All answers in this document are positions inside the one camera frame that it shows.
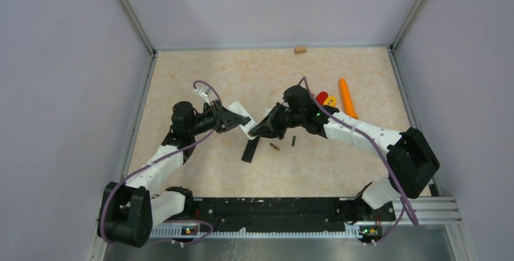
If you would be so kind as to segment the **white remote control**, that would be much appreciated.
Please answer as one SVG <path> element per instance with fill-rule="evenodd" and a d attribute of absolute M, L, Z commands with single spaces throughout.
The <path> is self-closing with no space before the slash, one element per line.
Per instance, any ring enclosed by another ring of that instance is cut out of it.
<path fill-rule="evenodd" d="M 242 118 L 242 122 L 238 125 L 239 129 L 245 134 L 248 140 L 254 140 L 256 137 L 249 134 L 250 130 L 257 125 L 254 118 L 238 101 L 234 101 L 227 109 Z"/>

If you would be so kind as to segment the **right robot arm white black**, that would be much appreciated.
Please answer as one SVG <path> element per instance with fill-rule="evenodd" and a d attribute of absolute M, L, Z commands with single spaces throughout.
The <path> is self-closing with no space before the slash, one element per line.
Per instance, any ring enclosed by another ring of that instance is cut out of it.
<path fill-rule="evenodd" d="M 365 187 L 357 197 L 355 211 L 364 220 L 373 219 L 384 204 L 393 200 L 417 199 L 440 168 L 420 130 L 386 130 L 367 124 L 335 107 L 322 106 L 300 85 L 286 89 L 283 102 L 277 103 L 248 134 L 282 139 L 288 129 L 296 127 L 325 139 L 352 144 L 384 163 L 387 174 Z"/>

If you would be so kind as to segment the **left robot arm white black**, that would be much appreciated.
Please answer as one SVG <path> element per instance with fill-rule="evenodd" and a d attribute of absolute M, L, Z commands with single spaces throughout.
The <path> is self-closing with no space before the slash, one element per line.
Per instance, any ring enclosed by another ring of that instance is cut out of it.
<path fill-rule="evenodd" d="M 167 178 L 184 165 L 200 144 L 199 134 L 225 133 L 240 128 L 244 133 L 256 125 L 239 102 L 224 107 L 219 100 L 204 104 L 198 112 L 188 101 L 172 108 L 172 124 L 156 153 L 138 170 L 104 189 L 97 234 L 107 243 L 122 243 L 140 248 L 152 229 L 172 216 L 188 220 L 194 213 L 189 190 L 167 189 L 152 196 Z"/>

